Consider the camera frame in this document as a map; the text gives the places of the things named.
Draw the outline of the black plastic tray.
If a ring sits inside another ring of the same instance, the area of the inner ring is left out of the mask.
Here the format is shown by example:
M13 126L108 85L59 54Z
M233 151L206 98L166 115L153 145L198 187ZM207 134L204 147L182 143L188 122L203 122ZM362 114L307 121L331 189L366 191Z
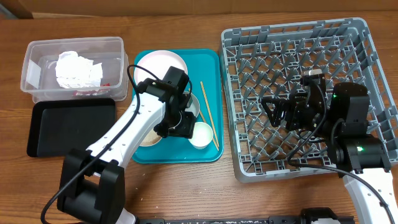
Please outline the black plastic tray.
M32 109L27 155L57 157L85 150L115 121L116 104L110 98L38 102Z

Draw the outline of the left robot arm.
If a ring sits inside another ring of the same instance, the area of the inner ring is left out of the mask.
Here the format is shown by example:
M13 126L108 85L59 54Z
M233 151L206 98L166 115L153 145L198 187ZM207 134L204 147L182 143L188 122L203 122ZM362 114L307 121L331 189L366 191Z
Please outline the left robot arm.
M135 95L125 113L86 150L72 149L63 161L59 191L49 205L84 223L137 223L125 209L125 170L148 135L190 139L196 121L187 111L192 83L181 69L163 78L151 75L132 85Z

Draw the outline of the small pink rice plate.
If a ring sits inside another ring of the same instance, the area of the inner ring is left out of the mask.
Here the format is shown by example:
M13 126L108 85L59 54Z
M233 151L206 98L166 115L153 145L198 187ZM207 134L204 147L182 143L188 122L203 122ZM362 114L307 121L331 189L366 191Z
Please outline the small pink rice plate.
M144 140L140 143L141 147L149 147L157 144L162 139L153 129L148 132Z

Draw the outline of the white cup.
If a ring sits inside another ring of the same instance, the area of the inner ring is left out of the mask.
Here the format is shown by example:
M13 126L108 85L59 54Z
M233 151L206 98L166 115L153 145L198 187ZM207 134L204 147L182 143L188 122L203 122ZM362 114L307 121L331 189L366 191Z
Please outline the white cup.
M188 140L196 149L204 149L213 140L212 128L204 122L196 122L193 129L193 135Z

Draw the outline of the pale green bowl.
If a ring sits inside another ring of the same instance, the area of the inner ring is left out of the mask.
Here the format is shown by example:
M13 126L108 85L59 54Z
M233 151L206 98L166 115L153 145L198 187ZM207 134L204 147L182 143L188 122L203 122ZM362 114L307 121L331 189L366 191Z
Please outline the pale green bowl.
M181 117L191 112L194 115L194 120L197 120L200 112L200 103L193 93L189 93L188 91L183 92L181 106L185 106L184 111L180 111Z

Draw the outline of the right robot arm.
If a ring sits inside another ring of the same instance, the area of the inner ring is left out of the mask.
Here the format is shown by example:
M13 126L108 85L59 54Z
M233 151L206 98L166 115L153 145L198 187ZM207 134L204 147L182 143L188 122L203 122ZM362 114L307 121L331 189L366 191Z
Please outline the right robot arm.
M289 131L303 129L324 139L334 167L323 170L343 179L360 223L397 223L391 162L379 138L367 132L370 98L365 86L341 82L326 100L326 78L321 70L306 71L300 84L305 92L287 99L263 97L273 127L285 121Z

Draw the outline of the white napkin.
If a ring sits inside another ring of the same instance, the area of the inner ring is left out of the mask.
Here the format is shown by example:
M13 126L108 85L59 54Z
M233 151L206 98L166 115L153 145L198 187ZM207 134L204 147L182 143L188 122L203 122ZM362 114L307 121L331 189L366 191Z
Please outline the white napkin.
M100 87L103 78L102 63L94 63L76 51L66 51L58 56L55 73L62 88Z

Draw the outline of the large pink plate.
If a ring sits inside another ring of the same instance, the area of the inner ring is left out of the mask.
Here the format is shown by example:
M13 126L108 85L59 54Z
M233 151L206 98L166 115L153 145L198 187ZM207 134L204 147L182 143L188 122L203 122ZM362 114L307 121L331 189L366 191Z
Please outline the large pink plate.
M188 74L187 65L181 56L169 50L155 50L149 52L141 57L135 64L150 71L161 80L165 77L170 67L181 69ZM146 78L155 79L141 68L133 67L133 69L134 83L137 87L139 87L139 83L143 82Z

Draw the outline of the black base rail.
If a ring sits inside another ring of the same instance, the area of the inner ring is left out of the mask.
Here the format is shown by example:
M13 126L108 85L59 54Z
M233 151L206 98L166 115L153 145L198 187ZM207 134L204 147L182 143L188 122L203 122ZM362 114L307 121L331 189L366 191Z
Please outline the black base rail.
M225 218L225 219L185 219L165 220L163 218L140 218L138 224L305 224L305 223L355 223L353 217L337 219L320 218L317 221L306 220L298 215L269 216L268 218Z

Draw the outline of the clear plastic waste bin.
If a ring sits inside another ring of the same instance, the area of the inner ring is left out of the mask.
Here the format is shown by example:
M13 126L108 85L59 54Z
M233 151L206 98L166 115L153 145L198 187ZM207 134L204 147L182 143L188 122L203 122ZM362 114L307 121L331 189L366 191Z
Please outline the clear plastic waste bin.
M33 102L127 96L128 56L120 37L32 41L20 88Z

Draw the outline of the teal plastic tray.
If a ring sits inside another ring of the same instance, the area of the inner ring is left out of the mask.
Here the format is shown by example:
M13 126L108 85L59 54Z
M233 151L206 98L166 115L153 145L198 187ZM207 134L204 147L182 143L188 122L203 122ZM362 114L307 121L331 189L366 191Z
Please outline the teal plastic tray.
M204 149L194 148L186 138L167 137L149 147L138 147L133 155L135 162L140 164L176 164L217 161L223 151L223 97L219 57L211 49L173 49L172 52L181 56L188 68L188 76L193 84L192 93L200 102L197 121L206 120L211 126L200 81L203 82L210 105L215 129L219 141L219 151L213 143Z

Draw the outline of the wooden chopstick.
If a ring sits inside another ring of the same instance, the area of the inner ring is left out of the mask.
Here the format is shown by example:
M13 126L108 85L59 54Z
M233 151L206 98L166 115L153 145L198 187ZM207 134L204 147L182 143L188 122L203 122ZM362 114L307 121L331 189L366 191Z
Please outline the wooden chopstick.
M211 127L213 129L214 140L215 140L214 143L215 143L215 146L216 146L217 150L219 151L219 141L218 141L218 137L217 137L217 133L216 133L216 129L215 129L215 124L214 124L214 121L213 121L213 117L212 117L210 105L209 105L209 102L208 102L208 98L207 98L207 95L206 95L205 87L204 87L204 84L203 84L202 81L200 81L200 85L201 85L203 97L205 99L206 107L207 107L207 110L208 110L208 115L209 115L209 118L210 118Z
M186 112L192 112L195 118L193 136L188 139L189 143L196 149L204 149L212 142L216 150L219 151L219 147L215 142L213 137L214 133L210 125L204 120L197 121L199 115L201 115L200 102L198 98L192 93L191 99L192 102L190 103L190 106L185 109Z

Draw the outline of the red snack wrapper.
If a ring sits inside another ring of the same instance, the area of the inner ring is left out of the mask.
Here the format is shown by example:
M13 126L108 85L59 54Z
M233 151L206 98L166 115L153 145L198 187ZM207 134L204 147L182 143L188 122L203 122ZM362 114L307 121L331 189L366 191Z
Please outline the red snack wrapper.
M100 95L104 95L104 94L109 92L109 88L105 88L106 86L110 86L110 84L106 83L104 85L101 85L99 89L95 89L95 90L87 90L87 91L76 90L76 91L74 91L73 95L74 96L100 96Z

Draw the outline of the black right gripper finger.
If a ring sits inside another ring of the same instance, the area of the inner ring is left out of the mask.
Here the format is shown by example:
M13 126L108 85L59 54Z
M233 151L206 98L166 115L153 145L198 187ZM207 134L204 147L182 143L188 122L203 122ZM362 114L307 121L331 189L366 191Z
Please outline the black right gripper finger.
M269 107L265 107L265 112L273 127L280 126L282 120L284 120L287 124L291 122L291 112L289 111L288 107L276 107L273 110L271 110Z
M286 98L273 98L273 97L263 97L261 99L261 105L263 108L266 106L270 106L272 109L279 107L279 105L283 105L284 103L288 103L289 100Z

